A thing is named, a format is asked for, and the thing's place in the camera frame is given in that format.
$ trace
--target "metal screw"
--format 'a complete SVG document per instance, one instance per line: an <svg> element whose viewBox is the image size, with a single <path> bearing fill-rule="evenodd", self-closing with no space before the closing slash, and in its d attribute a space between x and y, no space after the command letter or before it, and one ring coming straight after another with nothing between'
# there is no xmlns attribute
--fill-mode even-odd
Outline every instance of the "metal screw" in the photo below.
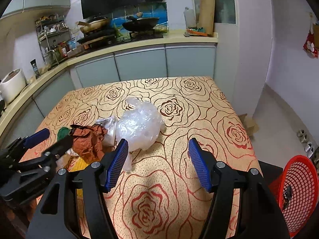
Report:
<svg viewBox="0 0 319 239"><path fill-rule="evenodd" d="M44 167L43 167L43 170L44 170L45 172L48 172L48 171L50 170L50 166L44 166Z"/></svg>
<svg viewBox="0 0 319 239"><path fill-rule="evenodd" d="M98 168L101 164L99 162L93 162L91 164L92 168Z"/></svg>
<svg viewBox="0 0 319 239"><path fill-rule="evenodd" d="M257 174L259 173L256 168L251 169L250 172L251 172L253 175L257 175Z"/></svg>
<svg viewBox="0 0 319 239"><path fill-rule="evenodd" d="M217 162L216 165L218 168L224 168L226 166L224 162Z"/></svg>
<svg viewBox="0 0 319 239"><path fill-rule="evenodd" d="M59 175L63 175L64 173L66 173L66 169L62 168L58 171Z"/></svg>

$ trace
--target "frying pan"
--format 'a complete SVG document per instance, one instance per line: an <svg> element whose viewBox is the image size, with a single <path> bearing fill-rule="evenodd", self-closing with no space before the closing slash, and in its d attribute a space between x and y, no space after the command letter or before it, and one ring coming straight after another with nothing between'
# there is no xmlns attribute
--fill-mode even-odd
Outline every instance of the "frying pan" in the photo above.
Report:
<svg viewBox="0 0 319 239"><path fill-rule="evenodd" d="M102 28L102 27L105 26L105 25L108 25L108 24L110 23L110 21L111 21L111 20L110 20L109 18L105 18L105 19L93 21L93 22L91 22L91 23L76 22L75 24L82 26L82 27L80 28L80 31L81 31L83 34L86 34L86 33L90 32L90 31L93 31L93 30Z"/></svg>
<svg viewBox="0 0 319 239"><path fill-rule="evenodd" d="M159 21L159 18L150 17L150 18L135 18L132 16L126 17L130 22L123 23L122 26L131 32L140 32L140 31L147 31L151 30L156 26Z"/></svg>

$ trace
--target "tiled floor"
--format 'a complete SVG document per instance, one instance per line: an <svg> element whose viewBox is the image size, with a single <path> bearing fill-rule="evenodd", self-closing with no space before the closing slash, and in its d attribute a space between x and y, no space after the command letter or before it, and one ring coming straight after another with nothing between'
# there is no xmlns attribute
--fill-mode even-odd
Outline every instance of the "tiled floor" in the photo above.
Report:
<svg viewBox="0 0 319 239"><path fill-rule="evenodd" d="M254 114L260 129L251 137L258 160L284 168L293 156L307 155L289 118L272 94L264 89Z"/></svg>

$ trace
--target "rice cooker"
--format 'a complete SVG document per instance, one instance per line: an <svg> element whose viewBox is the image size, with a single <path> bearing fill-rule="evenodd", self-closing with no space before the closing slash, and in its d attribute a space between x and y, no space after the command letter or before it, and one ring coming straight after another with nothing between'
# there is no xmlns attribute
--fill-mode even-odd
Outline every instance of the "rice cooker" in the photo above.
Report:
<svg viewBox="0 0 319 239"><path fill-rule="evenodd" d="M6 105L12 102L25 88L26 82L21 69L8 73L0 82L0 92Z"/></svg>

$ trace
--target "floral tablecloth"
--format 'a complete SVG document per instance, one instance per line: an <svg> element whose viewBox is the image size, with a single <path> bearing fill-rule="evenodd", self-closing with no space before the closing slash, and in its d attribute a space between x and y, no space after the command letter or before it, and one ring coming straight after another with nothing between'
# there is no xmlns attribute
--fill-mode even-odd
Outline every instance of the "floral tablecloth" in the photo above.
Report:
<svg viewBox="0 0 319 239"><path fill-rule="evenodd" d="M63 126L121 117L130 109L127 97L153 103L166 130L147 151L132 152L133 170L122 172L116 187L104 195L119 238L198 238L212 195L200 187L188 155L189 139L195 137L204 150L232 168L260 169L238 116L209 77L132 80L68 92L38 128L48 128L49 139L29 150L23 160L38 157L57 140ZM228 237L237 223L239 191L234 195ZM83 201L78 205L82 232L89 236Z"/></svg>

